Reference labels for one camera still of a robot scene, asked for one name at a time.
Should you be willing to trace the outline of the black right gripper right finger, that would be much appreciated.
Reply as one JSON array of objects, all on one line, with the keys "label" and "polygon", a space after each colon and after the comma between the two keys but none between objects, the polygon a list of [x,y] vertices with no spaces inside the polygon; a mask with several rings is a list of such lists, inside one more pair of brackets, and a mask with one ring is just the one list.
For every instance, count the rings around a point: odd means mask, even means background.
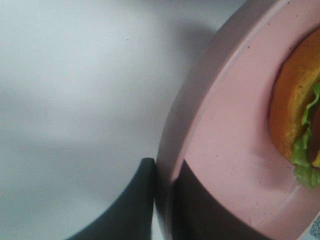
[{"label": "black right gripper right finger", "polygon": [[183,162],[172,207],[174,240],[253,240],[255,232],[218,203]]}]

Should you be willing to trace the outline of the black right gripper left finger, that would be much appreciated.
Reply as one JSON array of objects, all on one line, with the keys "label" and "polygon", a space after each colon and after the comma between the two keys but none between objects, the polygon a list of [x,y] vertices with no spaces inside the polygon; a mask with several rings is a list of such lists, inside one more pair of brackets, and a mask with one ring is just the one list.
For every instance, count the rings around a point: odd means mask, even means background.
[{"label": "black right gripper left finger", "polygon": [[143,158],[133,178],[96,220],[71,240],[150,240],[157,169],[155,160]]}]

